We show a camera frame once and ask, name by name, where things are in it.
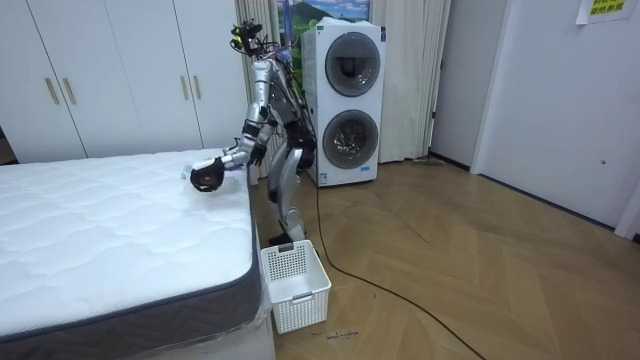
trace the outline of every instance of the curtain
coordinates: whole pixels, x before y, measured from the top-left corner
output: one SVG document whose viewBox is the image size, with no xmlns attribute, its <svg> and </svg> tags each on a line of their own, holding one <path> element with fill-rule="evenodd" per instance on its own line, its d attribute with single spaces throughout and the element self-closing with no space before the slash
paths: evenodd
<svg viewBox="0 0 640 360">
<path fill-rule="evenodd" d="M 260 38 L 265 35 L 269 35 L 269 41 L 280 41 L 280 31 L 278 29 L 278 8 L 274 0 L 235 0 L 236 12 L 238 15 L 238 24 L 244 20 L 253 19 L 254 22 L 262 24 L 262 31 L 258 34 Z M 251 64 L 253 62 L 247 56 L 242 57 L 244 68 L 244 79 L 247 91 L 247 101 L 253 101 L 253 71 Z M 259 177 L 264 178 L 269 174 L 269 165 L 273 159 L 275 151 L 282 143 L 282 138 L 273 135 L 269 141 L 267 147 L 267 154 L 262 162 L 262 165 L 256 172 L 256 169 L 252 169 L 252 174 L 258 174 Z"/>
<path fill-rule="evenodd" d="M 372 0 L 370 21 L 387 28 L 379 161 L 428 153 L 450 0 Z"/>
</svg>

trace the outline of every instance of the silver robot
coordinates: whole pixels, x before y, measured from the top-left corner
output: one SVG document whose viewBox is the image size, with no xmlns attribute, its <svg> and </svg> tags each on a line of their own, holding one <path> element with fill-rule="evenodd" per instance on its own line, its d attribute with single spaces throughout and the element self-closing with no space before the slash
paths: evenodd
<svg viewBox="0 0 640 360">
<path fill-rule="evenodd" d="M 269 202 L 283 233 L 269 240 L 280 245 L 305 239 L 300 211 L 293 199 L 300 186 L 301 173 L 313 166 L 315 134 L 301 86 L 294 77 L 291 53 L 276 42 L 259 39 L 262 25 L 245 21 L 234 26 L 231 47 L 251 58 L 255 82 L 254 100 L 247 109 L 242 137 L 224 156 L 193 165 L 190 180 L 202 192 L 212 192 L 222 185 L 225 171 L 244 165 L 260 165 L 267 144 L 278 125 L 286 131 L 286 141 L 276 151 L 269 171 Z"/>
</svg>

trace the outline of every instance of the white laundry basket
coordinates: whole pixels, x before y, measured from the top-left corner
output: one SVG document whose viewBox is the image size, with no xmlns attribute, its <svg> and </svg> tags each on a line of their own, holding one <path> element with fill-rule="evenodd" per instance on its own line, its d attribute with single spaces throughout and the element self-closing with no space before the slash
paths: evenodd
<svg viewBox="0 0 640 360">
<path fill-rule="evenodd" d="M 331 281 L 311 241 L 261 251 L 278 334 L 327 320 Z"/>
</svg>

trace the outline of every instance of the dryer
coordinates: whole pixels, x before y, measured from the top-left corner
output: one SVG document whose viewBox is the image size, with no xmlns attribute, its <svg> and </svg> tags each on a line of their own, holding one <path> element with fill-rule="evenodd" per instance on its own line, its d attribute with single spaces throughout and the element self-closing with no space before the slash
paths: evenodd
<svg viewBox="0 0 640 360">
<path fill-rule="evenodd" d="M 324 18 L 302 36 L 303 87 L 318 140 L 318 186 L 378 174 L 386 30 Z"/>
</svg>

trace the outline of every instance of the bed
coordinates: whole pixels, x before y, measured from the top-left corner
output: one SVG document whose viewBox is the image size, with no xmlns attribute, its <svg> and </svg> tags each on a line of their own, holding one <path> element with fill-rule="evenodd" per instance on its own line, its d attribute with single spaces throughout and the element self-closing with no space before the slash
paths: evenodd
<svg viewBox="0 0 640 360">
<path fill-rule="evenodd" d="M 0 358 L 118 359 L 251 322 L 247 172 L 215 193 L 199 150 L 0 167 Z"/>
</svg>

